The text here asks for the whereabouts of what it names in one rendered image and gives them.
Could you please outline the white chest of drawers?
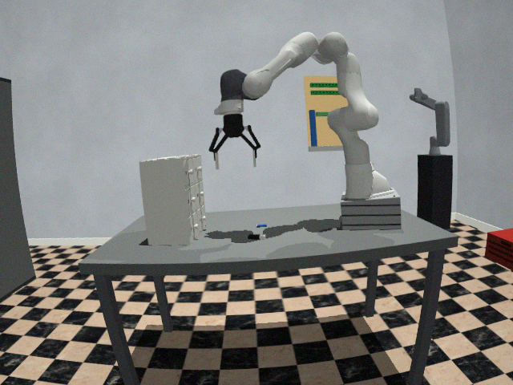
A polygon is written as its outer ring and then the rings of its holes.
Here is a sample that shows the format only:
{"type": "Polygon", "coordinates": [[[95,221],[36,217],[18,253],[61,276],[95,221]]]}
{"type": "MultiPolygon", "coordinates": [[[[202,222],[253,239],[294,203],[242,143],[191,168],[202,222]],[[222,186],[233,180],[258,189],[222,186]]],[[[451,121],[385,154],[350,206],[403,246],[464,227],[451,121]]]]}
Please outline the white chest of drawers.
{"type": "MultiPolygon", "coordinates": [[[[183,160],[200,157],[172,156],[162,160],[139,161],[143,210],[148,245],[191,245],[185,189],[183,160]],[[181,158],[182,157],[182,158],[181,158]]],[[[193,159],[192,159],[193,167],[193,159]]]]}

